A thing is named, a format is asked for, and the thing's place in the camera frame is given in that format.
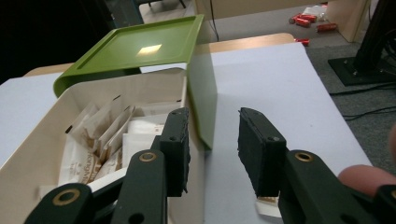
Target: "dark background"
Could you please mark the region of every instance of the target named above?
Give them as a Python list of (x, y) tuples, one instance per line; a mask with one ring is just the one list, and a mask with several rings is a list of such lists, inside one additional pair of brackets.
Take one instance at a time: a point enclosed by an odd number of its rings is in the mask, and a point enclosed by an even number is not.
[(93, 0), (6, 1), (0, 7), (0, 84), (47, 65), (73, 63), (110, 30)]

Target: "brown stained paper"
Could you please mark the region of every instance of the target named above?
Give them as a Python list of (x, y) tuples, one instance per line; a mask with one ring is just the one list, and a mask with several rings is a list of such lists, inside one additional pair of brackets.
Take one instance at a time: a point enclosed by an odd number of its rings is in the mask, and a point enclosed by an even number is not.
[(91, 183), (99, 172), (102, 163), (87, 148), (68, 134), (64, 146), (58, 185), (67, 183)]
[(87, 147), (90, 152), (98, 155), (98, 152), (96, 152), (99, 147), (97, 144), (98, 139), (110, 127), (122, 109), (121, 96), (119, 96), (102, 106), (93, 116), (84, 120), (81, 127), (78, 130), (74, 130), (75, 134), (73, 135), (77, 140), (82, 139), (81, 144)]
[(102, 166), (95, 180), (122, 168), (122, 149), (119, 148)]
[(120, 113), (104, 134), (96, 141), (96, 155), (101, 163), (105, 163), (110, 156), (121, 147), (122, 134), (126, 133), (129, 120), (132, 118), (134, 108), (127, 107)]
[(79, 113), (77, 118), (73, 121), (72, 125), (70, 126), (69, 132), (73, 132), (74, 130), (78, 130), (81, 128), (82, 123), (84, 120), (92, 117), (98, 111), (98, 107), (94, 103), (89, 103), (85, 108)]

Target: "white cardboard box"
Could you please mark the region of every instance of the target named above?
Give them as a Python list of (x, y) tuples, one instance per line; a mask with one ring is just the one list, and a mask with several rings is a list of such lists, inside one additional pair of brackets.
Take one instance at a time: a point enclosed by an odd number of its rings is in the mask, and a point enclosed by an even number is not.
[[(180, 105), (184, 106), (187, 96), (186, 71), (172, 68), (143, 75), (89, 81), (66, 90), (0, 171), (2, 223), (22, 223), (40, 200), (39, 187), (57, 185), (64, 132), (85, 105), (94, 102), (101, 106), (120, 94), (124, 106), (175, 101), (180, 101)], [(190, 223), (203, 220), (203, 186), (200, 186), (203, 185), (204, 174), (204, 158), (200, 152), (203, 146), (192, 128), (192, 119), (190, 125), (190, 191), (181, 198), (170, 200), (169, 215), (175, 223), (191, 218)], [(119, 170), (99, 180), (106, 183), (107, 180), (120, 178), (124, 173), (125, 170)], [(93, 191), (103, 186), (104, 183), (99, 180), (90, 184)]]

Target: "black cable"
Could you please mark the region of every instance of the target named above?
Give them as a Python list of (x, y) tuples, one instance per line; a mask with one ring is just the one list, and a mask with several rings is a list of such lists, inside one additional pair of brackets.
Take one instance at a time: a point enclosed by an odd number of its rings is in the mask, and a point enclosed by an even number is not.
[(359, 114), (359, 115), (343, 115), (343, 117), (344, 118), (350, 118), (350, 119), (345, 119), (345, 120), (346, 121), (351, 121), (351, 120), (359, 119), (359, 118), (361, 118), (363, 116), (370, 115), (370, 114), (387, 114), (387, 113), (394, 113), (394, 112), (396, 112), (396, 106), (388, 106), (388, 107), (380, 108), (380, 109), (377, 109), (377, 110), (372, 110), (372, 111), (369, 111), (369, 112), (365, 112), (365, 113), (362, 113), (362, 114)]
[(214, 26), (213, 31), (215, 32), (216, 38), (217, 38), (217, 40), (218, 40), (218, 42), (219, 42), (219, 34), (218, 34), (218, 28), (216, 28), (215, 13), (214, 13), (214, 11), (213, 11), (213, 3), (212, 3), (212, 0), (210, 0), (210, 12), (211, 12), (211, 14), (212, 14), (212, 22), (213, 22), (213, 26)]
[(377, 90), (396, 90), (396, 82), (382, 84), (382, 85), (377, 85), (377, 86), (374, 86), (374, 87), (371, 87), (371, 88), (367, 88), (367, 89), (354, 90), (354, 91), (332, 92), (332, 93), (329, 93), (329, 94), (330, 94), (330, 96), (350, 95), (350, 94), (356, 94), (356, 93), (361, 93), (361, 92), (366, 92), (366, 91), (377, 91)]

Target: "person's finger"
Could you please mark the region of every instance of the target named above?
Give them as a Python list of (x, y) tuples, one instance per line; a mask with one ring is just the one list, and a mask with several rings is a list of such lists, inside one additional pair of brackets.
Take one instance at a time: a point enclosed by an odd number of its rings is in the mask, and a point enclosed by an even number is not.
[(396, 185), (396, 176), (368, 165), (354, 165), (343, 170), (338, 179), (346, 186), (371, 197), (383, 185)]

